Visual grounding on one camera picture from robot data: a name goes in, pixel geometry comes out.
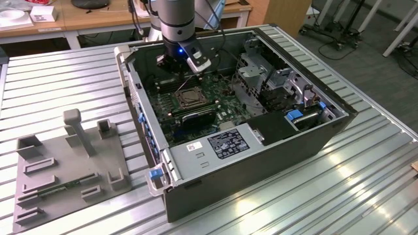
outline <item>desk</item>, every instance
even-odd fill
[[[94,10],[89,14],[87,10],[77,8],[70,0],[58,0],[54,6],[59,10],[57,22],[34,23],[34,27],[0,32],[0,44],[65,37],[71,49],[79,49],[79,35],[136,29],[126,0],[113,0],[109,8]],[[245,27],[252,9],[250,5],[228,5],[222,18],[240,18],[237,27]],[[140,22],[141,27],[152,26],[150,17],[141,18]],[[38,31],[50,28],[61,29],[50,33]]]
[[[33,27],[0,31],[0,44],[66,37],[62,1],[63,0],[58,0],[53,3],[53,6],[55,6],[59,12],[58,20],[55,22],[34,22]]]

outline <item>aluminum extrusion table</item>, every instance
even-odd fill
[[[63,135],[59,116],[69,107],[81,109],[85,128],[103,118],[118,124],[134,190],[26,234],[418,233],[418,178],[411,166],[418,158],[417,134],[280,28],[261,28],[360,111],[318,155],[168,223],[162,198],[150,195],[144,177],[149,166],[118,77],[115,45],[11,58],[0,80],[2,235],[13,233],[17,138]]]

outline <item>caster wheel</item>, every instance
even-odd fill
[[[306,35],[306,33],[308,33],[308,31],[306,31],[305,28],[300,30],[300,34],[301,34],[301,35]]]

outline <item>white label sticker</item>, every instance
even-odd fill
[[[201,142],[196,142],[196,143],[193,143],[193,144],[190,144],[189,146],[188,146],[188,150],[189,150],[189,152],[190,151],[194,151],[194,150],[197,150],[198,148],[202,148],[204,146],[202,146],[202,144],[201,144]]]
[[[61,31],[62,28],[43,28],[43,29],[39,29],[38,31],[39,32],[50,32],[50,31]]]

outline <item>black side panel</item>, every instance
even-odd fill
[[[198,183],[192,183],[193,187],[180,187],[166,193],[169,222],[180,220],[314,156],[352,120],[353,117],[343,118],[335,125],[322,126],[236,165],[213,172],[197,180]]]

